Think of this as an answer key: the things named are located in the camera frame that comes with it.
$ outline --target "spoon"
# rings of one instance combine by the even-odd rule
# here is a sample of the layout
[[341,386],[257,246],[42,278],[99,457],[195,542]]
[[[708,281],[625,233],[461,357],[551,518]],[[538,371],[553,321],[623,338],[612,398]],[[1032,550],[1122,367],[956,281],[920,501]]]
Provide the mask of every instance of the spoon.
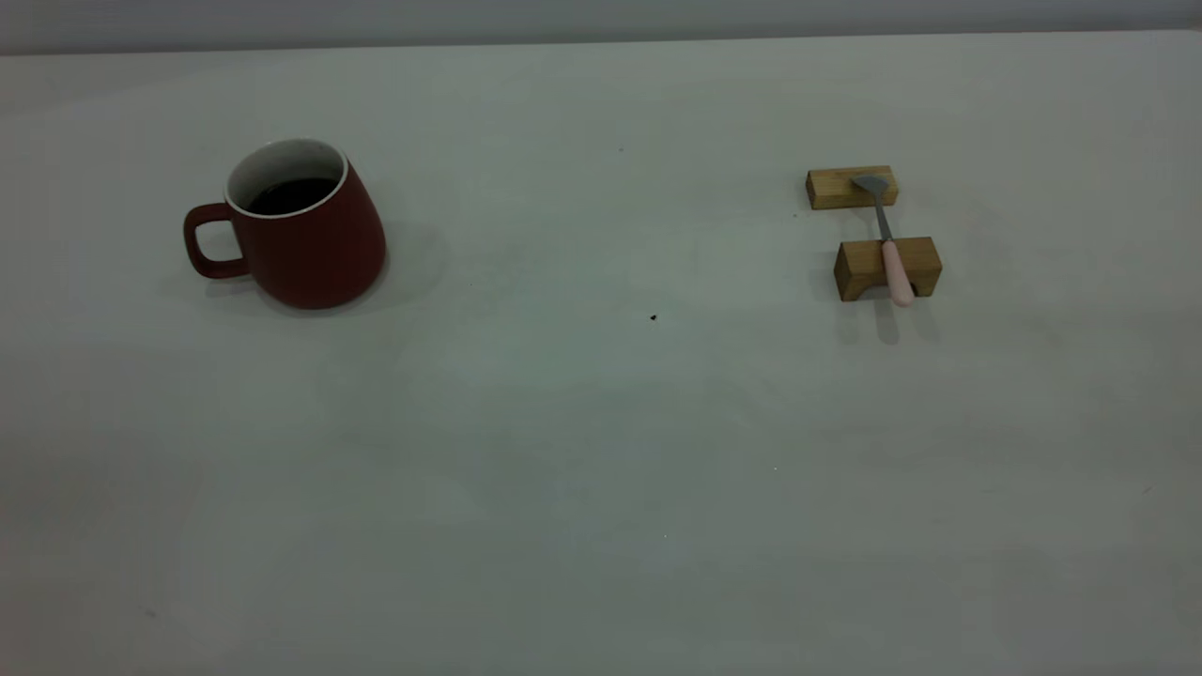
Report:
[[873,174],[857,176],[851,182],[871,192],[876,200],[876,223],[881,226],[882,239],[881,259],[885,260],[885,278],[889,281],[889,297],[893,298],[894,306],[909,308],[914,304],[914,289],[910,286],[910,278],[905,275],[902,255],[898,254],[898,245],[893,242],[889,221],[885,218],[885,207],[881,203],[889,182]]

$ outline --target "pink spoon handle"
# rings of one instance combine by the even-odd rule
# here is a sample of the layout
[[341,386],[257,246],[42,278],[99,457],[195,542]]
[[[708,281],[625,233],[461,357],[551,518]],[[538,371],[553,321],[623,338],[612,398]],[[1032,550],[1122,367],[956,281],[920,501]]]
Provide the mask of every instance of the pink spoon handle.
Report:
[[893,304],[909,308],[914,304],[914,289],[910,287],[910,278],[905,275],[905,267],[902,266],[897,243],[888,239],[881,244],[881,257],[885,259],[885,277],[889,280],[889,297],[893,298]]

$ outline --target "red mug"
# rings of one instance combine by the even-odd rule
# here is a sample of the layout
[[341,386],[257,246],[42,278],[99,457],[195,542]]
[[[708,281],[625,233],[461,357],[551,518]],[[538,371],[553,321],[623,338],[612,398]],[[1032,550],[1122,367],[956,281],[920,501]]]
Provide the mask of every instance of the red mug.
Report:
[[[337,186],[288,213],[252,209],[261,195],[304,179]],[[214,261],[201,253],[196,229],[215,220],[233,225],[240,259]],[[250,274],[280,302],[305,309],[340,306],[367,291],[383,268],[386,249],[380,215],[346,154],[311,138],[278,141],[239,162],[226,182],[225,202],[188,213],[184,245],[202,275]]]

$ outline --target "metal spoon head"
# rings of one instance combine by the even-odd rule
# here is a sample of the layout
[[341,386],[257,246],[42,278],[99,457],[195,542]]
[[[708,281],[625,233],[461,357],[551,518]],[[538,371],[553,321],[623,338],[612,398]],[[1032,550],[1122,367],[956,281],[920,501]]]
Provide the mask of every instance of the metal spoon head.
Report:
[[852,178],[851,182],[871,192],[877,200],[880,200],[885,195],[885,191],[889,189],[888,180],[870,173],[857,176],[856,178]]

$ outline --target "mug rim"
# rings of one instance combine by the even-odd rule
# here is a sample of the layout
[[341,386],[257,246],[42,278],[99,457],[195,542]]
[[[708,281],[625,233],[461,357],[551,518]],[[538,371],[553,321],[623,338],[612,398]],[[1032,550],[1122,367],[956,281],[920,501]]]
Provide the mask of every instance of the mug rim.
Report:
[[[297,143],[297,142],[302,142],[302,143],[316,143],[319,146],[325,146],[326,148],[333,150],[334,153],[338,153],[338,156],[339,156],[339,159],[343,162],[343,173],[338,178],[338,185],[335,185],[334,189],[331,190],[328,195],[326,195],[321,200],[317,200],[313,204],[309,204],[308,207],[305,207],[303,209],[297,209],[294,212],[288,212],[286,214],[274,214],[274,215],[256,214],[255,212],[249,212],[249,210],[239,207],[238,203],[234,202],[233,197],[230,196],[230,184],[233,182],[233,177],[234,177],[236,173],[238,173],[238,170],[242,168],[243,165],[245,165],[246,162],[249,162],[252,159],[255,159],[257,155],[262,154],[263,152],[266,152],[266,150],[268,150],[268,149],[270,149],[273,147],[279,147],[279,146],[281,146],[284,143]],[[350,173],[351,173],[351,162],[350,162],[350,160],[346,159],[346,153],[344,153],[343,149],[339,148],[338,146],[334,146],[333,143],[327,143],[325,141],[321,141],[320,138],[311,138],[311,137],[308,137],[308,136],[299,136],[299,137],[296,137],[296,138],[280,138],[280,140],[276,140],[276,141],[272,141],[269,143],[264,143],[263,146],[260,146],[258,148],[256,148],[255,150],[252,150],[249,155],[246,155],[245,158],[243,158],[242,160],[239,160],[238,164],[234,165],[234,167],[230,171],[230,176],[226,177],[225,190],[222,191],[224,192],[222,196],[225,197],[226,204],[228,204],[231,209],[233,209],[234,212],[238,212],[239,214],[242,214],[244,217],[252,218],[252,219],[258,219],[258,220],[282,220],[282,219],[293,218],[293,217],[298,217],[300,214],[309,213],[309,212],[316,209],[317,207],[325,204],[329,200],[332,200],[334,197],[334,195],[338,195],[338,191],[343,189],[343,185],[346,184],[346,178],[350,176]]]

